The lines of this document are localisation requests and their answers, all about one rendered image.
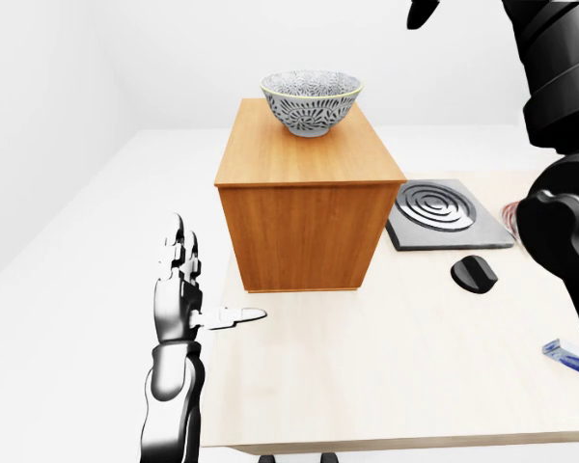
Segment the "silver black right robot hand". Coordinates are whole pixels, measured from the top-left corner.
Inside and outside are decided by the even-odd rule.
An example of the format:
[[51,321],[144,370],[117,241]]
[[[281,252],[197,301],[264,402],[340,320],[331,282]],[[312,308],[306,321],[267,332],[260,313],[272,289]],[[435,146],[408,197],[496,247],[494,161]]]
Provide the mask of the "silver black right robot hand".
[[440,0],[411,0],[406,19],[408,30],[420,29],[433,15],[440,4]]

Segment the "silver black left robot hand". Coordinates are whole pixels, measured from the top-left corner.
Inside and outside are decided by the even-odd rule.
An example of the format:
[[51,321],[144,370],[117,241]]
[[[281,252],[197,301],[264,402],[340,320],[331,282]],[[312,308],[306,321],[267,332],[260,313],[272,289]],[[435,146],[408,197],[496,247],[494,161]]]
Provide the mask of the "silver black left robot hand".
[[198,283],[202,263],[197,235],[184,227],[177,213],[170,217],[159,264],[153,301],[159,342],[194,340],[201,328],[222,330],[267,317],[266,311],[259,308],[202,309],[203,292]]

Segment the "grey patterned bowl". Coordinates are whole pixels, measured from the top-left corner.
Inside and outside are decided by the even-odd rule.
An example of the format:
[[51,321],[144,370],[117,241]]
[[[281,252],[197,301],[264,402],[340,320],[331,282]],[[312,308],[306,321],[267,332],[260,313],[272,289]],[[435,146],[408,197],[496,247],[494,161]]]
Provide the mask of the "grey patterned bowl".
[[286,70],[260,87],[274,117],[291,134],[316,138],[342,121],[363,90],[360,79],[334,70]]

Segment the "wooden cabinet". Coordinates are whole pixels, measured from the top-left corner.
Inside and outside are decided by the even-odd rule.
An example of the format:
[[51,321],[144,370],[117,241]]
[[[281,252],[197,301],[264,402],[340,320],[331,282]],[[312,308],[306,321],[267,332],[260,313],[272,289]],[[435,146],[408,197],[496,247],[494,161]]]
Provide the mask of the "wooden cabinet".
[[243,99],[214,184],[245,290],[360,287],[405,181],[358,106],[303,138]]

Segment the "flat dark stove plate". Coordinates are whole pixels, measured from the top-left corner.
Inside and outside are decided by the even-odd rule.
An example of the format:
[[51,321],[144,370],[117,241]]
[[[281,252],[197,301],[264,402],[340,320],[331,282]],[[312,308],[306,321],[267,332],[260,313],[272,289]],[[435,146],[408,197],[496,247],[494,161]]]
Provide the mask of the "flat dark stove plate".
[[457,179],[409,180],[386,231],[398,251],[505,249],[513,237]]

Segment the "plate with red rings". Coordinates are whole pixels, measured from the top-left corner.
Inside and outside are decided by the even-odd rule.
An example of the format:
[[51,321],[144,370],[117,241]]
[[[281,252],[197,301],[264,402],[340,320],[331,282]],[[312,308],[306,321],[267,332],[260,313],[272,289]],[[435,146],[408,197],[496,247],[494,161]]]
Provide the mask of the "plate with red rings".
[[513,236],[516,241],[520,240],[520,234],[517,225],[517,208],[519,201],[506,204],[500,211],[502,223],[507,232]]

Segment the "round black knob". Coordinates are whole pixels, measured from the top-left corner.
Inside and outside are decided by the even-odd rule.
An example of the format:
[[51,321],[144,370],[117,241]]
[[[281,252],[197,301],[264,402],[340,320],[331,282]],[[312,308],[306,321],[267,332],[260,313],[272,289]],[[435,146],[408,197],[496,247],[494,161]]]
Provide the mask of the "round black knob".
[[453,280],[463,289],[476,293],[489,292],[498,277],[485,259],[477,255],[466,256],[451,267]]

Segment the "blue printed box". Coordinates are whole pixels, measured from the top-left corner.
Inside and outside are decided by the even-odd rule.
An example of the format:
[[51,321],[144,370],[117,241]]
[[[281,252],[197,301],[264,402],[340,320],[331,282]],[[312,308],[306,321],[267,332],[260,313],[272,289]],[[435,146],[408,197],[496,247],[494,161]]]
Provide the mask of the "blue printed box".
[[542,353],[579,372],[579,346],[569,341],[555,339],[542,347]]

